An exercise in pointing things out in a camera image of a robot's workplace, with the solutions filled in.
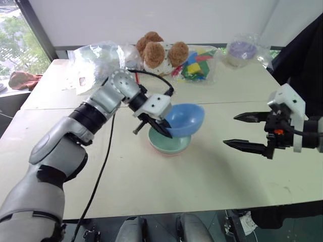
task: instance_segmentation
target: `white wall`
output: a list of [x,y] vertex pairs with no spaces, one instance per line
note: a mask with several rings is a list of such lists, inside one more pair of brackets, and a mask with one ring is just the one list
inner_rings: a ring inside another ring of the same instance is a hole
[[286,46],[323,12],[323,0],[280,0],[262,34],[269,45]]
[[136,43],[151,30],[168,42],[226,43],[261,33],[279,0],[29,1],[53,45],[68,46]]

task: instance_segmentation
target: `blue bowl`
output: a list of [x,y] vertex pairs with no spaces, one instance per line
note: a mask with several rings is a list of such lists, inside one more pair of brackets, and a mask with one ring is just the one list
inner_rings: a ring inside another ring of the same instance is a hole
[[174,105],[166,120],[171,125],[167,130],[173,137],[185,137],[195,134],[202,126],[204,109],[196,104]]

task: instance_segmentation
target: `green plate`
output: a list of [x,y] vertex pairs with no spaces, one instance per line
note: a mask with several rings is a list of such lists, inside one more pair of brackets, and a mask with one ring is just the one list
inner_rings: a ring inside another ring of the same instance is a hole
[[180,138],[168,138],[150,128],[148,138],[151,145],[164,154],[177,154],[186,149],[191,142],[191,136]]

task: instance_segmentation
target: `robotic arm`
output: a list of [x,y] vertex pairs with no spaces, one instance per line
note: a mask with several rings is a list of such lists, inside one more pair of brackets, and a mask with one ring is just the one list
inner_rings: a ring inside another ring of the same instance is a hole
[[95,133],[128,104],[142,123],[170,137],[166,115],[171,98],[136,84],[127,70],[117,70],[68,117],[61,119],[33,148],[25,177],[11,190],[0,209],[0,242],[55,242],[62,239],[65,196],[63,183],[82,170]]
[[284,84],[268,100],[270,112],[245,112],[234,119],[247,122],[265,122],[267,146],[247,140],[225,140],[224,143],[243,152],[261,154],[272,159],[275,149],[293,146],[294,152],[302,148],[317,148],[323,153],[323,117],[305,120],[305,101],[289,85]]

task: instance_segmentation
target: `dark fabric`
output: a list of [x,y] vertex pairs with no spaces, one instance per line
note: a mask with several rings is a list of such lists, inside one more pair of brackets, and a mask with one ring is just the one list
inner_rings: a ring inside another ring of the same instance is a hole
[[322,15],[307,26],[273,60],[272,76],[290,85],[306,102],[306,115],[323,115]]
[[323,201],[256,208],[251,217],[260,228],[280,228],[285,218],[303,218],[323,214]]

